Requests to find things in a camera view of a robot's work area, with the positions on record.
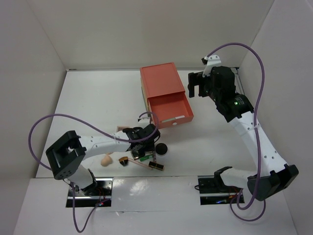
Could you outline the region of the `round black powder jar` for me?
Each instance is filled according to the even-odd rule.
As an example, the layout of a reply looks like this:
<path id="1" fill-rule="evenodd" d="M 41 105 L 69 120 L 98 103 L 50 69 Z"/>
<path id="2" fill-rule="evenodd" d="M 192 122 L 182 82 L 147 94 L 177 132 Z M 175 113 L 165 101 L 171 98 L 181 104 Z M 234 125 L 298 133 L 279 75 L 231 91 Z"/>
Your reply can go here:
<path id="1" fill-rule="evenodd" d="M 164 143 L 158 143 L 155 146 L 155 151 L 159 156 L 164 156 L 166 155 L 166 153 L 168 152 L 168 147 L 166 144 Z"/>

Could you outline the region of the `black gold square compact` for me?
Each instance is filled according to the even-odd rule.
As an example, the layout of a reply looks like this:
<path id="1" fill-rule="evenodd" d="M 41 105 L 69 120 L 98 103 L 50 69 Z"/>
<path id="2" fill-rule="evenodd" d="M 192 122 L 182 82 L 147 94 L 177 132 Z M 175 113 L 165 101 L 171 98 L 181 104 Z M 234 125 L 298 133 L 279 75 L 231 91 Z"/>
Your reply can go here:
<path id="1" fill-rule="evenodd" d="M 138 152 L 138 151 L 131 151 L 131 155 L 133 157 L 134 160 L 136 159 L 140 159 L 141 157 L 144 157 L 145 154 L 142 152 Z"/>

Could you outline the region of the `beige eyeshadow palette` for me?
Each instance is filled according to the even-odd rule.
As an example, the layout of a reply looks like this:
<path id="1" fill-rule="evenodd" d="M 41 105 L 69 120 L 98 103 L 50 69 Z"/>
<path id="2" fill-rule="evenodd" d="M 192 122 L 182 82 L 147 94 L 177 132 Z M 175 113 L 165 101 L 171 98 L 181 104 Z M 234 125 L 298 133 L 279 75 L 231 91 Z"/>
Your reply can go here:
<path id="1" fill-rule="evenodd" d="M 128 128 L 128 127 L 127 126 L 117 126 L 117 132 L 122 131 L 125 128 Z"/>

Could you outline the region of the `black gold lipstick case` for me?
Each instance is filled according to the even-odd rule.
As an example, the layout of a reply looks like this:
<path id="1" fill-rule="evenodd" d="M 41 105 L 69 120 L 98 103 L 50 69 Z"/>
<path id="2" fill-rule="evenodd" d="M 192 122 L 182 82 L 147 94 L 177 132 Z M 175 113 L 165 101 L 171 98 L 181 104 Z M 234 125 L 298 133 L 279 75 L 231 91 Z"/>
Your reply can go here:
<path id="1" fill-rule="evenodd" d="M 151 168 L 154 168 L 154 169 L 161 170 L 161 171 L 164 170 L 164 165 L 158 164 L 158 163 L 155 163 L 155 162 L 149 162 L 148 166 L 151 167 Z"/>

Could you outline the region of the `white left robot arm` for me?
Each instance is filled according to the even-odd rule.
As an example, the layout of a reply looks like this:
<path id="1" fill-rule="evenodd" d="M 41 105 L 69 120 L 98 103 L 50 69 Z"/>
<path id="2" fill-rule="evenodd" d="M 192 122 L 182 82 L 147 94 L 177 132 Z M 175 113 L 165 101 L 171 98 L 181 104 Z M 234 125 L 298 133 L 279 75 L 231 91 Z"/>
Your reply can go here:
<path id="1" fill-rule="evenodd" d="M 46 156 L 54 179 L 69 180 L 84 195 L 92 195 L 97 181 L 90 169 L 81 165 L 85 159 L 114 152 L 133 151 L 140 155 L 151 151 L 160 132 L 155 125 L 144 128 L 125 128 L 107 136 L 79 136 L 74 130 L 67 131 L 47 150 Z"/>

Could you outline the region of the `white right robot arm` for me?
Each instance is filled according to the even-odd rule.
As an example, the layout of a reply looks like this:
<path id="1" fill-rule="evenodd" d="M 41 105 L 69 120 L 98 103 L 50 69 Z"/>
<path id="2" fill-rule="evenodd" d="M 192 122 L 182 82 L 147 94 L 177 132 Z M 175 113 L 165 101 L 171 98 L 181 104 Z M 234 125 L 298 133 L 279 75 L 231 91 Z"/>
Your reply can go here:
<path id="1" fill-rule="evenodd" d="M 256 172 L 223 167 L 214 173 L 213 186 L 219 192 L 230 186 L 246 188 L 252 197 L 264 201 L 286 189 L 299 174 L 295 165 L 289 165 L 279 155 L 255 118 L 255 110 L 248 98 L 236 91 L 235 74 L 231 68 L 213 67 L 205 76 L 203 72 L 188 74 L 189 97 L 211 98 L 218 112 L 242 138 L 257 167 Z"/>

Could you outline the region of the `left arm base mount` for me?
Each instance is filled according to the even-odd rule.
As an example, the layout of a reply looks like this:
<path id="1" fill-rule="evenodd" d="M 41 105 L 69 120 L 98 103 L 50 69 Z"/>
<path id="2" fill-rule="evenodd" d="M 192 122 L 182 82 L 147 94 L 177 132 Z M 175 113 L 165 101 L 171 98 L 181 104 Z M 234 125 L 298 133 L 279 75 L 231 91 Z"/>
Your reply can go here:
<path id="1" fill-rule="evenodd" d="M 68 188 L 66 208 L 72 208 L 73 195 L 75 196 L 75 207 L 93 208 L 100 203 L 99 207 L 111 207 L 113 178 L 96 178 L 97 186 L 86 194 L 74 186 L 74 193 L 71 186 Z"/>

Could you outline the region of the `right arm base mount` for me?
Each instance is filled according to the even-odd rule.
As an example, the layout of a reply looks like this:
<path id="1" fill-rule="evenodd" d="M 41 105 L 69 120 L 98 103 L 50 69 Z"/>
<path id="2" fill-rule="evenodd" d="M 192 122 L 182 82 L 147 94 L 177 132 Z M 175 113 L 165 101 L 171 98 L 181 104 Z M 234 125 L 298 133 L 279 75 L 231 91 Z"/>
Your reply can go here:
<path id="1" fill-rule="evenodd" d="M 230 166 L 223 167 L 210 176 L 199 176 L 198 184 L 194 186 L 200 194 L 201 205 L 223 205 L 229 204 L 236 198 L 240 188 L 226 186 L 221 179 L 221 174 L 230 169 Z"/>

